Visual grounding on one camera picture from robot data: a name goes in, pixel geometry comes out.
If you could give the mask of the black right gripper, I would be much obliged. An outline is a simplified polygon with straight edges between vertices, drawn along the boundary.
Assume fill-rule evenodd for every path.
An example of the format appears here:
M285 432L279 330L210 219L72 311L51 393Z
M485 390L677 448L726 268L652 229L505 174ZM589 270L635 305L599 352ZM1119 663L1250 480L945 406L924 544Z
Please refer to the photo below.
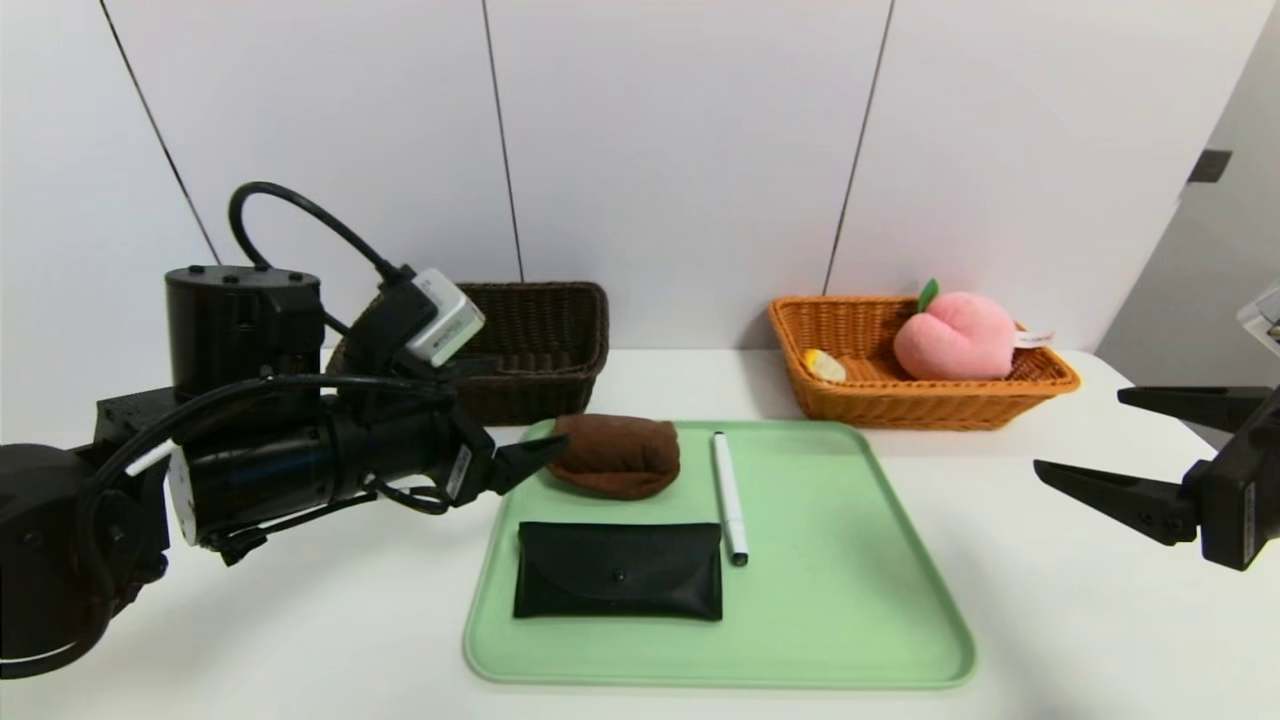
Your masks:
M1165 546L1197 539L1204 560L1247 570L1277 538L1277 391L1265 386L1120 389L1130 407L1221 430L1231 438L1183 484L1036 460L1039 480Z

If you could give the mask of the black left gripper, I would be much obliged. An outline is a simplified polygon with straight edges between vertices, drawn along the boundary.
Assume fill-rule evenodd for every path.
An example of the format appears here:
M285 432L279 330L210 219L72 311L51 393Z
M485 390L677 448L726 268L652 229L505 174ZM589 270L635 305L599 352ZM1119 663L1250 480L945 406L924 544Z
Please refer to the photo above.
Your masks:
M486 432L456 409L394 401L372 409L328 404L332 492L328 507L380 498L404 509L454 509L485 489L507 495L559 457L568 436L525 439L495 450Z

